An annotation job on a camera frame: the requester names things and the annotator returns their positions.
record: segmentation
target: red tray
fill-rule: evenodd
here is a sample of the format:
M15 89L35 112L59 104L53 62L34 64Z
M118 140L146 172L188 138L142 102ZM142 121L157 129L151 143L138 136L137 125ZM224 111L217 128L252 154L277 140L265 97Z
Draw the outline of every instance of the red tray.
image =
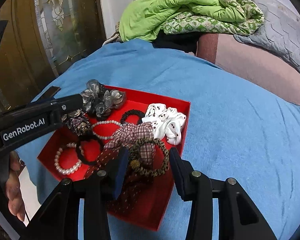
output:
M181 156L186 138L190 102L126 88L111 86L105 87L109 89L119 89L120 91L124 91L127 94L127 102L122 106L122 108L114 109L108 118L109 120L120 121L123 113L130 109L138 109L145 113L148 105L152 103L163 103L167 107L175 107L177 108L178 112L185 114L187 116L187 119L186 124L181 132L182 140L181 143L177 145L178 152ZM137 120L137 116L129 116L127 122L137 123ZM95 123L96 119L90 119L90 121L91 123ZM94 128L94 131L99 135L109 136L117 128L118 126L116 126L115 124L97 125ZM66 127L63 127L55 131L55 133L52 135L52 137L38 156L39 161L52 173L52 175L58 181L61 181L66 177L71 178L73 181L83 179L83 176L85 175L89 167L88 165L82 164L82 166L75 173L68 176L63 176L62 174L58 173L54 167L54 156L59 147L61 145L65 145L68 142L76 142L76 140L76 135L71 133ZM172 147L171 144L167 143L166 137L163 139L163 141L165 142L165 146L167 147L167 149L170 149ZM82 147L84 149L84 155L88 161L94 161L100 153L99 144L96 141L83 142ZM60 166L64 169L69 169L77 162L77 160L78 157L75 153L75 150L71 148L64 150L64 153L60 156L59 163ZM162 165L162 160L163 156L160 152L155 154L154 168L160 168ZM138 201L134 205L134 209L131 210L129 214L118 215L112 212L110 212L110 214L134 225L157 231L166 211L173 189L173 184L174 180L172 177L171 169L169 169L165 173L165 175L154 178L154 182L151 187L147 190L144 190L140 194Z

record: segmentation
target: gray quilted cover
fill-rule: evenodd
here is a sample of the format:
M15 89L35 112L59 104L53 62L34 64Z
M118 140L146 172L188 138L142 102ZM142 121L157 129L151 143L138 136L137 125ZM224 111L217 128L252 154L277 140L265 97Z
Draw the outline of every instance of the gray quilted cover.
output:
M289 17L283 7L267 0L254 1L265 14L265 24L250 36L234 34L234 38L271 51L300 73L300 19Z

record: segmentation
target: blue blanket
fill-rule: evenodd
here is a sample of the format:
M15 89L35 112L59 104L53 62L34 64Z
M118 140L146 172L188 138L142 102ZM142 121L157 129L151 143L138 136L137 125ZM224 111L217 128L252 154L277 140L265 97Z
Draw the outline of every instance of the blue blanket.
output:
M154 49L139 39L102 47L44 91L54 85L61 87L56 98L80 93L90 79L190 101L183 158L210 178L236 178L278 239L288 240L295 232L300 224L300 106L205 60ZM36 159L50 136L18 149L40 202L57 184ZM218 239L214 204L213 239ZM190 205L174 189L158 232L109 217L112 239L185 239ZM82 213L79 239L83 240Z

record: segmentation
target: white scrunchie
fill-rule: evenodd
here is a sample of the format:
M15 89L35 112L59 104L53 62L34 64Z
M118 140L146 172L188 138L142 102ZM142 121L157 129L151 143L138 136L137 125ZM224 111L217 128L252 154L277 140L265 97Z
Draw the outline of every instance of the white scrunchie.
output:
M163 139L166 135L168 143L178 145L186 116L178 113L176 108L167 109L165 104L150 104L142 122L152 123L154 138Z

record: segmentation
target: green blanket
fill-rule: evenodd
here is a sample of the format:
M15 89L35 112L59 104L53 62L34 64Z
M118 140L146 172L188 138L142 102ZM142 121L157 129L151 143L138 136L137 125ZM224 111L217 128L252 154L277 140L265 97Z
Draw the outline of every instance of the green blanket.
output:
M124 10L119 32L123 41L153 41L162 28L167 34L203 31L250 35L263 21L262 11L251 0L135 0Z

